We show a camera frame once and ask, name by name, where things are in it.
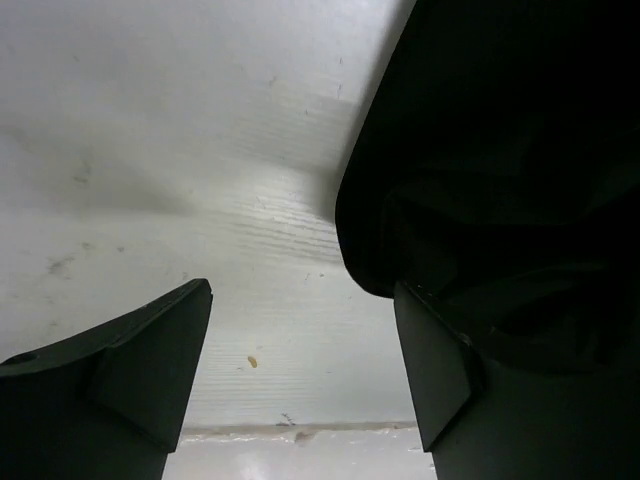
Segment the black trousers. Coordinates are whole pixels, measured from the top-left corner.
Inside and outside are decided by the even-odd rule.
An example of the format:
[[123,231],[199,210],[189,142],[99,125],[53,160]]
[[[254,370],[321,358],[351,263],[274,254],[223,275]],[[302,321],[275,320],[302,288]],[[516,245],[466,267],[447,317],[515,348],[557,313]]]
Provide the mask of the black trousers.
[[639,5],[419,1],[336,202],[398,284],[519,369],[639,369]]

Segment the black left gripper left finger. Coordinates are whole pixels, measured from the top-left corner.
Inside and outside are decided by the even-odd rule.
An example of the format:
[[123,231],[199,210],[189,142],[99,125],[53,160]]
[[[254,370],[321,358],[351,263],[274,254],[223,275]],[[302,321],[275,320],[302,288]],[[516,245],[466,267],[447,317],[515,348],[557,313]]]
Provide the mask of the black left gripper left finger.
[[212,307],[205,279],[1,364],[4,479],[159,479]]

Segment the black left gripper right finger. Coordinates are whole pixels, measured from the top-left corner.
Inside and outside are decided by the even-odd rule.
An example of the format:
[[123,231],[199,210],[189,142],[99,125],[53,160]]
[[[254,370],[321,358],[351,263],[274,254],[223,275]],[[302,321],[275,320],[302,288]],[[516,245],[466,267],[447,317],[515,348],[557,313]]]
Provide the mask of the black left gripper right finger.
[[402,283],[394,309],[422,448],[440,479],[636,479],[639,375],[510,366]]

